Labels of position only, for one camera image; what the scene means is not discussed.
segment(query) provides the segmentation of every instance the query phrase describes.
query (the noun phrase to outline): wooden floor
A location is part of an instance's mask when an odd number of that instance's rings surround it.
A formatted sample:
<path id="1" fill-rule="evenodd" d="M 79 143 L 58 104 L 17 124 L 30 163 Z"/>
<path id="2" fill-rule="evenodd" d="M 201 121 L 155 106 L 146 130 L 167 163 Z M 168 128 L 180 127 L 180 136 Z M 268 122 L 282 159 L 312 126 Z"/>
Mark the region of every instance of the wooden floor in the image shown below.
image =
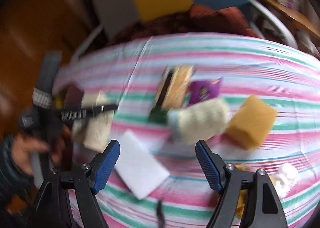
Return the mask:
<path id="1" fill-rule="evenodd" d="M 22 109 L 31 106 L 43 56 L 62 50 L 62 62 L 87 30 L 63 0 L 8 0 L 0 10 L 0 140 L 16 133 Z"/>

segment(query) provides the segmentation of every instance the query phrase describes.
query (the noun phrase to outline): person's hand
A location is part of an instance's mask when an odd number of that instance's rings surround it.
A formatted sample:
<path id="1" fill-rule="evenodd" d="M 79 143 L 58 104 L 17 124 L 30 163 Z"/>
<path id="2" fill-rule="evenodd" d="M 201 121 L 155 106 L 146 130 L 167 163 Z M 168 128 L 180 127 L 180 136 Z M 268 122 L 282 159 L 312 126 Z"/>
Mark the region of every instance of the person's hand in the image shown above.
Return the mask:
<path id="1" fill-rule="evenodd" d="M 65 148 L 64 138 L 70 137 L 68 127 L 63 127 L 62 137 L 56 142 L 56 146 L 51 151 L 51 159 L 55 164 L 59 164 L 62 158 L 62 151 Z M 30 152 L 36 151 L 39 153 L 49 152 L 50 146 L 48 143 L 41 141 L 38 138 L 24 136 L 19 133 L 14 139 L 11 147 L 11 157 L 15 164 L 26 174 L 33 175 L 30 164 Z"/>

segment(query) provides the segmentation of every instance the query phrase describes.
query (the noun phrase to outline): yellow sponge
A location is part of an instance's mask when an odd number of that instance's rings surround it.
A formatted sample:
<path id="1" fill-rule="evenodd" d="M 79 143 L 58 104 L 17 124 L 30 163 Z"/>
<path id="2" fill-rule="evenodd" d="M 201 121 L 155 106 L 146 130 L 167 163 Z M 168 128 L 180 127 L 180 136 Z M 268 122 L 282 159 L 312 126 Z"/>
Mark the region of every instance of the yellow sponge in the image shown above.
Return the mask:
<path id="1" fill-rule="evenodd" d="M 277 111 L 257 96 L 249 96 L 231 118 L 226 133 L 246 150 L 261 146 L 276 119 Z"/>

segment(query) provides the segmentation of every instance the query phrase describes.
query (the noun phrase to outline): striped tablecloth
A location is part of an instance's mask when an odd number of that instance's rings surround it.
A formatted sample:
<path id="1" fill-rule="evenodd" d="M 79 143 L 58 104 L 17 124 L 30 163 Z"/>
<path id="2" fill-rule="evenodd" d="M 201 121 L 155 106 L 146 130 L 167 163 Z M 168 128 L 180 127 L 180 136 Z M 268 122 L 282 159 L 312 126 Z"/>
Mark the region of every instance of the striped tablecloth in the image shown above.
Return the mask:
<path id="1" fill-rule="evenodd" d="M 193 79 L 223 78 L 221 96 L 232 113 L 250 94 L 273 106 L 272 131 L 255 151 L 244 151 L 225 137 L 208 141 L 225 162 L 277 172 L 289 162 L 298 184 L 281 200 L 289 227 L 302 227 L 320 199 L 320 62 L 281 44 L 224 34 L 179 34 L 135 40 L 105 48 L 62 67 L 54 91 L 75 82 L 86 92 L 102 90 L 119 102 L 111 138 L 131 129 L 170 177 L 138 201 L 113 171 L 97 195 L 109 227 L 157 227 L 156 204 L 163 200 L 166 227 L 205 227 L 216 197 L 195 157 L 194 146 L 170 141 L 167 126 L 148 122 L 156 90 L 167 65 L 192 64 Z M 70 200 L 79 220 L 74 193 Z M 235 217 L 233 226 L 240 219 Z"/>

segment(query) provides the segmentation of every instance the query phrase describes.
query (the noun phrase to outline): purple snack wrapper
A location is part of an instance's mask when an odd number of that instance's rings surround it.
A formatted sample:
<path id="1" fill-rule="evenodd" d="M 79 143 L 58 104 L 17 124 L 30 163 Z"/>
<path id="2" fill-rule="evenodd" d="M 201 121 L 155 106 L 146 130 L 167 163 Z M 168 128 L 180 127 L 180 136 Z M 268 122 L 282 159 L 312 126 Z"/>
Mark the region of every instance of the purple snack wrapper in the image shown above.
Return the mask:
<path id="1" fill-rule="evenodd" d="M 188 106 L 219 96 L 221 78 L 211 81 L 193 81 L 189 85 L 191 91 Z"/>

